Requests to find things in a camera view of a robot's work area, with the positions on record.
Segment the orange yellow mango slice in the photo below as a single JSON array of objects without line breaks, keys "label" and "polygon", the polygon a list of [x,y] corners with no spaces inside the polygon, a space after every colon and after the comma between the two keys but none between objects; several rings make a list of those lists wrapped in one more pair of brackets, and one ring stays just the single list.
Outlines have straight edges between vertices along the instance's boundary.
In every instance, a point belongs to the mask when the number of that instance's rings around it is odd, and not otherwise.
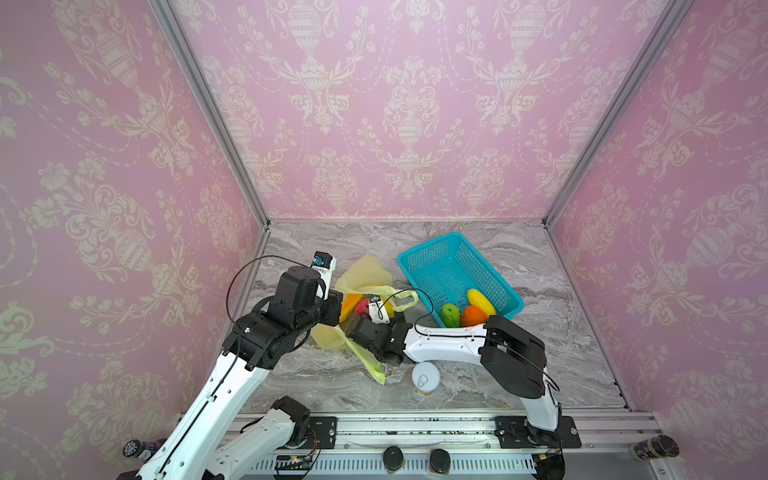
[{"label": "orange yellow mango slice", "polygon": [[345,322],[354,312],[358,303],[363,299],[361,294],[347,294],[341,305],[339,323]]}]

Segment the yellow plastic bag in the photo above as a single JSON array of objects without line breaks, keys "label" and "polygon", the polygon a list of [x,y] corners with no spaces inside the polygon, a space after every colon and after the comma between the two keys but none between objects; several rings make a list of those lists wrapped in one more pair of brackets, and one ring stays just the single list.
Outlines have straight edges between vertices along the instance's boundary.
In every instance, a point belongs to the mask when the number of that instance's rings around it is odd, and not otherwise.
[{"label": "yellow plastic bag", "polygon": [[[406,322],[405,311],[418,304],[418,294],[412,290],[400,291],[394,287],[393,275],[375,257],[366,255],[356,261],[337,281],[334,289],[343,294],[361,294],[364,298],[380,296],[386,303],[390,314],[390,323]],[[323,350],[349,349],[379,384],[386,383],[384,363],[374,355],[352,342],[346,336],[346,322],[354,317],[353,313],[345,322],[335,327],[317,325],[311,330],[311,337]]]}]

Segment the green apple fruit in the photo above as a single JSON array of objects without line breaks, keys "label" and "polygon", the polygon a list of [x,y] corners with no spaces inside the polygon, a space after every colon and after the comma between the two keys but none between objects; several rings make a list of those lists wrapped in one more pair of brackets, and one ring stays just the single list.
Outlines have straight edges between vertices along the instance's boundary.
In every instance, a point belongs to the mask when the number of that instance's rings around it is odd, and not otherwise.
[{"label": "green apple fruit", "polygon": [[461,310],[452,303],[444,304],[439,312],[439,318],[445,328],[460,328]]}]

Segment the orange fruit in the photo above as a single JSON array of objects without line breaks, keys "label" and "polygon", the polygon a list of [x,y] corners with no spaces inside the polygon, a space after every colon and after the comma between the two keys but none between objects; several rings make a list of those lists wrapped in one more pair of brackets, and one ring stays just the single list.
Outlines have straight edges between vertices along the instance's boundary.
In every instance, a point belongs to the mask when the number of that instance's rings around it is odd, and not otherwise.
[{"label": "orange fruit", "polygon": [[461,313],[460,323],[463,327],[472,327],[487,321],[488,315],[479,307],[467,306]]}]

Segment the pink red fruit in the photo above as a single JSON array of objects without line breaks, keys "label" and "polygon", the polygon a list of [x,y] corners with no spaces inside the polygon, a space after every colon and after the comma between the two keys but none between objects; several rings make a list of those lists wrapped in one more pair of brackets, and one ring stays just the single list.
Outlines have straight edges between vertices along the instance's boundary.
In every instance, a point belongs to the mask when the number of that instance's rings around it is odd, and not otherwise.
[{"label": "pink red fruit", "polygon": [[361,316],[369,316],[370,315],[370,307],[369,307],[369,300],[367,298],[361,299],[355,306],[354,313],[361,317]]}]

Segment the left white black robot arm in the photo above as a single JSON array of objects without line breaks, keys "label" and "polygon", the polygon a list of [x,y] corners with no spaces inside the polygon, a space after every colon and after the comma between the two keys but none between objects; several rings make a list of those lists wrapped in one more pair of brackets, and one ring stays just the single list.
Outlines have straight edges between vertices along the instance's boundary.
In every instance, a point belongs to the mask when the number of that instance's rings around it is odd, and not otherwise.
[{"label": "left white black robot arm", "polygon": [[209,379],[170,436],[122,478],[240,479],[275,450],[311,439],[310,411],[290,397],[276,400],[236,438],[224,436],[278,361],[297,349],[301,334],[338,325],[343,296],[330,287],[335,267],[335,258],[318,252],[311,265],[285,271],[275,293],[234,322]]}]

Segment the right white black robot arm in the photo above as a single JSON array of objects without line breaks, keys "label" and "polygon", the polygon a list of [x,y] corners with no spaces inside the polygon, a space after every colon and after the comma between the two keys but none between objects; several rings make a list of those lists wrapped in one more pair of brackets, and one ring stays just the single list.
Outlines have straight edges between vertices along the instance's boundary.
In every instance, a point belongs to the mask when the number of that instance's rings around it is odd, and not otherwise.
[{"label": "right white black robot arm", "polygon": [[363,314],[347,320],[342,330],[382,363],[452,362],[478,365],[509,394],[521,399],[524,428],[535,446],[560,448],[562,418],[555,399],[559,385],[548,372],[545,345],[513,321],[493,315],[462,328],[430,328],[407,322],[377,324]]}]

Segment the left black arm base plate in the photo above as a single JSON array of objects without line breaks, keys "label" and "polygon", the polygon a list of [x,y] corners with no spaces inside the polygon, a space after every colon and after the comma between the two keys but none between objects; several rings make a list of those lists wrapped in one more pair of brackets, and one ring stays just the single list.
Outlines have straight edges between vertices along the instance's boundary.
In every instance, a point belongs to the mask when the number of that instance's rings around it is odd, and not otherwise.
[{"label": "left black arm base plate", "polygon": [[332,450],[336,445],[337,431],[336,416],[313,415],[299,426],[296,447],[304,450]]}]

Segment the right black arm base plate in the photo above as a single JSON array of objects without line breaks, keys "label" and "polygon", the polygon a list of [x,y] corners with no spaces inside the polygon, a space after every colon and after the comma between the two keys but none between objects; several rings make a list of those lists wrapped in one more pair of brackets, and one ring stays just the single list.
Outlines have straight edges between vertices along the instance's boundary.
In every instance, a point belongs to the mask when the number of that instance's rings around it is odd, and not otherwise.
[{"label": "right black arm base plate", "polygon": [[528,424],[524,416],[497,416],[494,418],[494,434],[502,449],[546,448],[579,449],[582,441],[574,419],[559,418],[554,432],[537,429]]}]

